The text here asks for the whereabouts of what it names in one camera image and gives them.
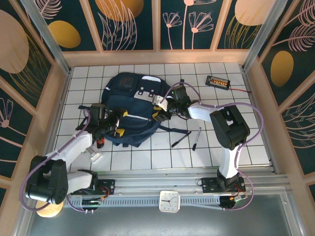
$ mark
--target backpack strap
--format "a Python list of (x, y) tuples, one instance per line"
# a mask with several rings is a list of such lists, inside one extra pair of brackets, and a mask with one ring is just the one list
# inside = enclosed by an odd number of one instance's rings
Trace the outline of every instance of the backpack strap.
[(175, 132), (175, 133), (180, 133), (180, 134), (187, 134), (188, 133), (188, 130), (185, 130), (185, 129), (167, 128), (167, 127), (162, 126), (162, 125), (159, 125), (158, 127), (164, 131), (167, 131), (167, 132)]
[(78, 109), (80, 109), (80, 110), (83, 110), (83, 109), (90, 109), (89, 107), (87, 107), (87, 106), (83, 106), (83, 105), (80, 105), (79, 107), (78, 107)]

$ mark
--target yellow circle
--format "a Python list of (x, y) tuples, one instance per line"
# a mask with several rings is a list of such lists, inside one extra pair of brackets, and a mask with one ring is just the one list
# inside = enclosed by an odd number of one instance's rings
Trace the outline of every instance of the yellow circle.
[(264, 23), (275, 0), (237, 0), (236, 20), (245, 26), (258, 26)]
[(271, 81), (275, 86), (281, 87), (290, 79), (293, 71), (294, 61), (290, 53), (278, 52), (271, 63)]
[(129, 17), (123, 11), (123, 6), (126, 10), (129, 8), (134, 18), (140, 15), (143, 9), (143, 0), (95, 0), (100, 11), (109, 19), (114, 21), (128, 20)]
[(81, 37), (79, 32), (66, 21), (54, 21), (48, 28), (55, 38), (55, 41), (62, 47), (75, 48), (79, 46)]
[(21, 72), (29, 59), (29, 42), (20, 23), (0, 10), (0, 68), (8, 73)]
[[(42, 207), (46, 204), (47, 204), (47, 202), (37, 201), (36, 208)], [(63, 208), (63, 202), (61, 202), (58, 205), (57, 204), (49, 204), (43, 210), (39, 210), (37, 212), (37, 214), (41, 217), (50, 218), (50, 217), (54, 217), (54, 216), (58, 215), (58, 213), (61, 211), (62, 208)]]

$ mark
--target white tile floor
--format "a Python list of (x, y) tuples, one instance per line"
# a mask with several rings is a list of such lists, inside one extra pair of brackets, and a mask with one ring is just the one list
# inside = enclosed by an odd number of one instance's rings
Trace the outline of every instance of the white tile floor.
[[(78, 106), (90, 106), (98, 103), (102, 90), (108, 81), (119, 72), (135, 72), (158, 76), (169, 85), (178, 82), (181, 78), (193, 85), (199, 92), (205, 104), (223, 105), (230, 102), (250, 103), (246, 92), (235, 90), (222, 90), (205, 85), (208, 75), (229, 79), (231, 87), (246, 89), (239, 66), (236, 63), (186, 63), (186, 64), (150, 64), (150, 65), (122, 65), (122, 66), (86, 66), (76, 67), (68, 89), (60, 129), (56, 138), (56, 148), (64, 144), (74, 132), (83, 114)], [(197, 99), (191, 88), (187, 88), (190, 98)], [(251, 129), (250, 137), (258, 131), (258, 125), (251, 108), (239, 106), (239, 110)], [(95, 164), (91, 164), (84, 156), (79, 156), (72, 164), (71, 170), (79, 168), (95, 171), (110, 170), (139, 170), (162, 168), (193, 168), (219, 166), (221, 163), (221, 147), (218, 143), (213, 126), (209, 122), (198, 119), (188, 121), (172, 117), (170, 121), (163, 122), (170, 128), (188, 129), (192, 131), (189, 138), (182, 140), (175, 148), (170, 145), (183, 135), (168, 133), (158, 129), (157, 132), (140, 147), (117, 147), (106, 141), (101, 149), (103, 157)], [(201, 134), (196, 151), (192, 145), (201, 127)], [(240, 165), (269, 165), (261, 136), (243, 148)]]

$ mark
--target cable clip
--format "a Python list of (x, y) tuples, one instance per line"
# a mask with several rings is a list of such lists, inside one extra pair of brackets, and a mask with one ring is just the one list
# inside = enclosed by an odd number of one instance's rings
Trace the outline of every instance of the cable clip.
[(59, 156), (60, 155), (60, 152), (58, 152), (59, 150), (57, 149), (57, 150), (55, 150), (55, 153), (57, 153), (57, 156)]

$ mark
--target marker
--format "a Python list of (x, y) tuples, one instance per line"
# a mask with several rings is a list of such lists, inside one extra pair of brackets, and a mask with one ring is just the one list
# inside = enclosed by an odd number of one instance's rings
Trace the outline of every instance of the marker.
[(172, 148), (175, 147), (177, 144), (179, 144), (184, 138), (186, 138), (189, 134), (191, 134), (191, 131), (189, 131), (184, 137), (182, 137), (180, 140), (172, 144)]
[(196, 140), (195, 140), (195, 143), (193, 144), (192, 146), (192, 150), (195, 151), (196, 149), (196, 146), (197, 146), (197, 142), (198, 142), (198, 139), (199, 139), (199, 136), (200, 136), (200, 131), (201, 131), (201, 127), (199, 128), (198, 130), (198, 133), (197, 133), (197, 137), (196, 137)]

